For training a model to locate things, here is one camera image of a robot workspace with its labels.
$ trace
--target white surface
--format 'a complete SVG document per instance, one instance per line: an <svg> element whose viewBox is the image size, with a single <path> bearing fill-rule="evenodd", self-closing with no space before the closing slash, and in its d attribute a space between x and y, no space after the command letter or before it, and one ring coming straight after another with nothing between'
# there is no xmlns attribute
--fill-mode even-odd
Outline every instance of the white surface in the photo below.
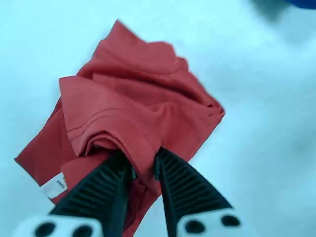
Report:
<svg viewBox="0 0 316 237"><path fill-rule="evenodd" d="M280 0L0 3L0 231L52 204L13 158L120 18L172 43L226 115L191 164L265 237L316 233L316 11ZM136 237L166 232L161 198Z"/></svg>

